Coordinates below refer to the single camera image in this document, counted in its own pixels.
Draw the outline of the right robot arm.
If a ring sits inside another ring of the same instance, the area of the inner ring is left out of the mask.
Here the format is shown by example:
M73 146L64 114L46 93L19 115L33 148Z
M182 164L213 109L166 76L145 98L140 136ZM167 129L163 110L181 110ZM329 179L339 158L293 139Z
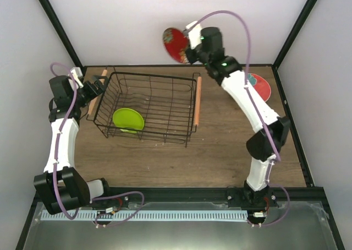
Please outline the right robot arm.
M240 200L252 208L258 207L268 193L272 166L281 159L279 153L287 140L290 120L279 116L266 104L238 61L225 54L219 28L188 25L184 34L189 40L185 51L189 63L202 63L208 75L232 97L252 126L254 135L246 142L251 166Z

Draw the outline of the large red blue-flower plate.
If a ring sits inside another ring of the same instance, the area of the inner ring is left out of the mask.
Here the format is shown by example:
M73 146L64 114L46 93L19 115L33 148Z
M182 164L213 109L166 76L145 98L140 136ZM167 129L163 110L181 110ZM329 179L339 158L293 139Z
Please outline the large red blue-flower plate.
M248 74L248 80L264 102L268 101L271 96L271 87L269 82L257 74Z

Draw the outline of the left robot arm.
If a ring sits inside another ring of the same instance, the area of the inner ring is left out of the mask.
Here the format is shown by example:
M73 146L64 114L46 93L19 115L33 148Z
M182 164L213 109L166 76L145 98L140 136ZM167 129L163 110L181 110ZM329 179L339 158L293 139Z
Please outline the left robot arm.
M94 82L60 75L49 80L53 99L49 103L52 142L43 173L34 177L34 187L46 210L66 213L94 202L100 208L112 203L108 182L98 178L86 182L75 169L75 140L81 109L106 91L107 77L96 75Z

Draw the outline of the small red floral plate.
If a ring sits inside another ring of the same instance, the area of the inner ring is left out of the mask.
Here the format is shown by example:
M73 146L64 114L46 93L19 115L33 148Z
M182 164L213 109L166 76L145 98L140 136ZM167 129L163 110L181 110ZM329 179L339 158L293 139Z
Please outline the small red floral plate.
M189 63L185 53L189 41L182 31L177 28L167 28L162 38L164 47L172 59L181 64Z

